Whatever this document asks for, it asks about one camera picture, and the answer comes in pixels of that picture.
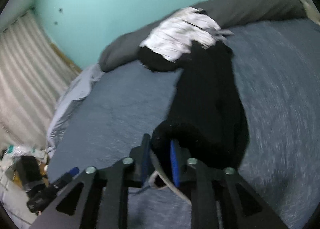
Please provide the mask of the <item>light grey duvet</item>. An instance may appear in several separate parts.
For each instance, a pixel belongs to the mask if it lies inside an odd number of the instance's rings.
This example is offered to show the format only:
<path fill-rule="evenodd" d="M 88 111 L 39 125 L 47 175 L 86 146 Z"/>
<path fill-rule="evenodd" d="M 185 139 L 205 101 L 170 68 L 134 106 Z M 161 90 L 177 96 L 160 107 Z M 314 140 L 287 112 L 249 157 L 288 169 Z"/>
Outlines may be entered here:
<path fill-rule="evenodd" d="M 91 93 L 94 85 L 104 72 L 98 64 L 84 69 L 60 96 L 55 106 L 55 113 L 47 130 L 46 153 L 52 158 L 66 132 L 71 117 Z"/>

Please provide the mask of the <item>floor clutter beside bed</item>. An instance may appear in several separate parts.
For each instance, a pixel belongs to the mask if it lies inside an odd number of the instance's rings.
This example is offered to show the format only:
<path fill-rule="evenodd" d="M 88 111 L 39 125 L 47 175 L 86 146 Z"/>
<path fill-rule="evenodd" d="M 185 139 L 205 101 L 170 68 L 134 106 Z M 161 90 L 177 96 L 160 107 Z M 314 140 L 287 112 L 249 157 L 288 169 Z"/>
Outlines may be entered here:
<path fill-rule="evenodd" d="M 10 145 L 1 152 L 1 170 L 29 198 L 45 189 L 47 162 L 46 151 L 34 147 Z"/>

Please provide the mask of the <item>dark grey long bolster pillow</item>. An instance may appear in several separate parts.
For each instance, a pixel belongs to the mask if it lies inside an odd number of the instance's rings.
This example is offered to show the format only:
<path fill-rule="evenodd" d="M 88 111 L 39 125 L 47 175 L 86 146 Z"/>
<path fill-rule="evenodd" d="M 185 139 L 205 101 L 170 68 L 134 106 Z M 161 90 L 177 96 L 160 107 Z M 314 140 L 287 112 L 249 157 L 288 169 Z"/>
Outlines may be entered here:
<path fill-rule="evenodd" d="M 190 51 L 192 41 L 210 47 L 229 27 L 305 17 L 300 0 L 208 0 L 121 35 L 101 53 L 99 65 L 109 72 L 134 61 L 143 47 L 173 63 Z"/>

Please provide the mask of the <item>black sweater with white trim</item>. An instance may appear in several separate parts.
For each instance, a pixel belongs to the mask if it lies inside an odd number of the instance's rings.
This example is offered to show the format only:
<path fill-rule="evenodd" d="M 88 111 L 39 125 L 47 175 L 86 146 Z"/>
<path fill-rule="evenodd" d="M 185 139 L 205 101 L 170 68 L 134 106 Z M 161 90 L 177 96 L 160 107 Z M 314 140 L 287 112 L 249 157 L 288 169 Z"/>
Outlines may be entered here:
<path fill-rule="evenodd" d="M 180 198 L 190 194 L 172 180 L 170 144 L 177 142 L 207 167 L 239 168 L 249 142 L 245 110 L 235 84 L 233 52 L 223 42 L 208 49 L 193 43 L 166 119 L 150 146 L 156 172 Z"/>

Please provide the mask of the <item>black and white clothes pile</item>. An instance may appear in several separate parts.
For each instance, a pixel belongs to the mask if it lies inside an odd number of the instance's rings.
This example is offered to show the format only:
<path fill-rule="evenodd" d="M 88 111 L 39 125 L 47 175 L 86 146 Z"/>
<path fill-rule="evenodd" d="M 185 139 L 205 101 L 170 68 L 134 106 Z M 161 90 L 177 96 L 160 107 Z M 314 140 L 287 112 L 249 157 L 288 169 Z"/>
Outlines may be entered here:
<path fill-rule="evenodd" d="M 205 10 L 185 7 L 153 28 L 140 43 L 137 56 L 153 72 L 171 72 L 189 60 L 193 43 L 208 49 L 233 34 L 222 29 Z"/>

